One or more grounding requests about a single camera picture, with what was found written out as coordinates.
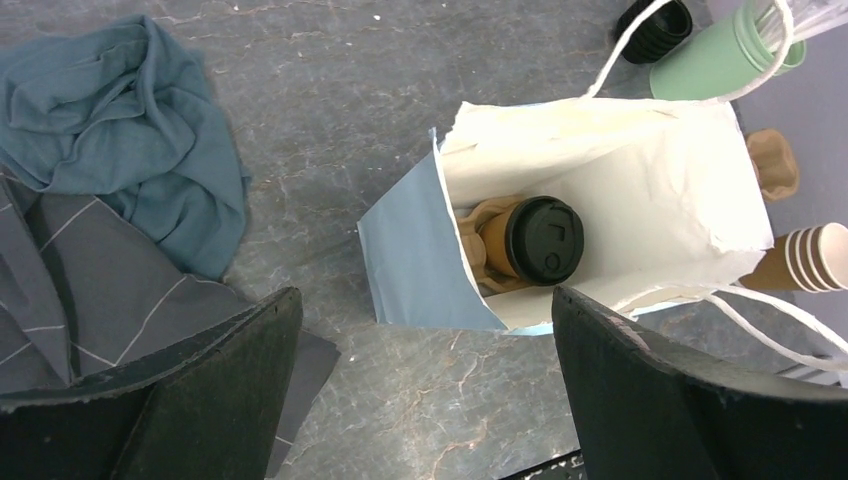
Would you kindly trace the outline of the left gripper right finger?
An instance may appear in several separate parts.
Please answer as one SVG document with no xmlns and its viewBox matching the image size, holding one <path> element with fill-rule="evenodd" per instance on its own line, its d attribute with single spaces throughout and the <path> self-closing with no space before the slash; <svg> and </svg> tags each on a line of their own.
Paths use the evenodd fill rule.
<svg viewBox="0 0 848 480">
<path fill-rule="evenodd" d="M 568 287 L 552 326 L 591 479 L 843 479 L 847 392 L 705 354 Z"/>
</svg>

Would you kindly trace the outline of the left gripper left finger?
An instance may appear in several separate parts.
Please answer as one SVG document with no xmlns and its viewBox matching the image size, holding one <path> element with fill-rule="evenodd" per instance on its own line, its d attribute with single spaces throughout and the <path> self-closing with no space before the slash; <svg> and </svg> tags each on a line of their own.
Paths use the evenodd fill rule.
<svg viewBox="0 0 848 480">
<path fill-rule="evenodd" d="M 1 398 L 5 479 L 261 479 L 303 320 L 284 288 L 64 389 Z"/>
</svg>

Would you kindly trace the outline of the light blue paper bag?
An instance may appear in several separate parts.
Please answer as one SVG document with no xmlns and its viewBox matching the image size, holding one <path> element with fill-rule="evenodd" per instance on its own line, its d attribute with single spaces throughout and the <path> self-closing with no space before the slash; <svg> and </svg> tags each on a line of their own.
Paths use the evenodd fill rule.
<svg viewBox="0 0 848 480">
<path fill-rule="evenodd" d="M 706 301 L 780 355 L 832 372 L 847 343 L 784 300 L 738 286 L 773 244 L 732 102 L 789 54 L 794 18 L 768 68 L 704 100 L 602 98 L 609 57 L 581 96 L 521 106 L 464 103 L 430 154 L 359 220 L 376 319 L 418 328 L 551 332 L 553 290 L 499 292 L 461 242 L 458 212 L 547 194 L 584 226 L 566 285 L 622 315 Z"/>
</svg>

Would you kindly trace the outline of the brown paper coffee cup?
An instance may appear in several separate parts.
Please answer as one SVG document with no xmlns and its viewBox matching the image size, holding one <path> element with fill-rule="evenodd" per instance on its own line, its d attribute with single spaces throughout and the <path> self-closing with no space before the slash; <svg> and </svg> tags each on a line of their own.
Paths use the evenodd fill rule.
<svg viewBox="0 0 848 480">
<path fill-rule="evenodd" d="M 479 234 L 485 245 L 489 269 L 509 277 L 526 279 L 527 244 L 515 214 L 517 209 L 518 204 L 511 205 L 508 210 L 487 221 Z"/>
</svg>

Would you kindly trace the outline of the brown pulp cup carrier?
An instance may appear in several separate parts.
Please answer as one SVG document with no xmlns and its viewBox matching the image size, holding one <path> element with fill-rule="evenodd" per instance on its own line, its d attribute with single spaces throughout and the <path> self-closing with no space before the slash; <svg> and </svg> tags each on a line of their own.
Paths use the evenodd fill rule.
<svg viewBox="0 0 848 480">
<path fill-rule="evenodd" d="M 521 196 L 490 198 L 475 206 L 470 213 L 457 219 L 461 245 L 475 283 L 483 287 L 483 297 L 529 288 L 525 280 L 498 273 L 486 266 L 488 255 L 480 235 L 483 225 L 523 200 Z"/>
</svg>

